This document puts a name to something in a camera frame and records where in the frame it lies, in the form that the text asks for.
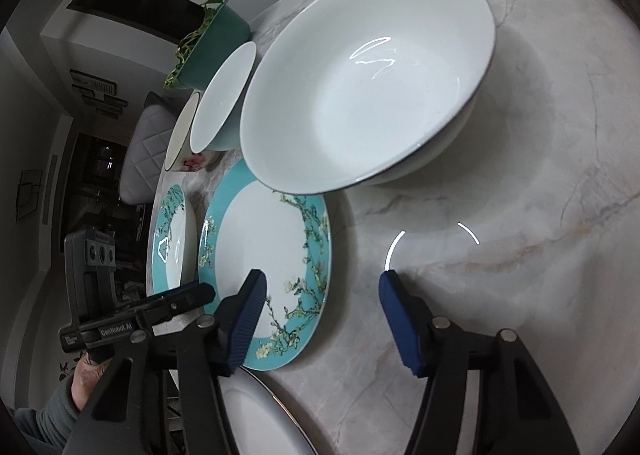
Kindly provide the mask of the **person's left hand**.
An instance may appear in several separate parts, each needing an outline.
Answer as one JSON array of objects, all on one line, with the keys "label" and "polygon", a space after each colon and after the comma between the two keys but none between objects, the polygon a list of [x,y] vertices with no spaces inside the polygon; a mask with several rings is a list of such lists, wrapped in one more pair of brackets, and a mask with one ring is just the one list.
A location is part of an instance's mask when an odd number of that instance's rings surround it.
[{"label": "person's left hand", "polygon": [[108,359],[98,363],[90,357],[89,353],[84,353],[80,358],[74,369],[72,385],[70,386],[70,395],[79,412],[87,405],[93,390],[96,389],[96,385],[111,362],[112,360]]}]

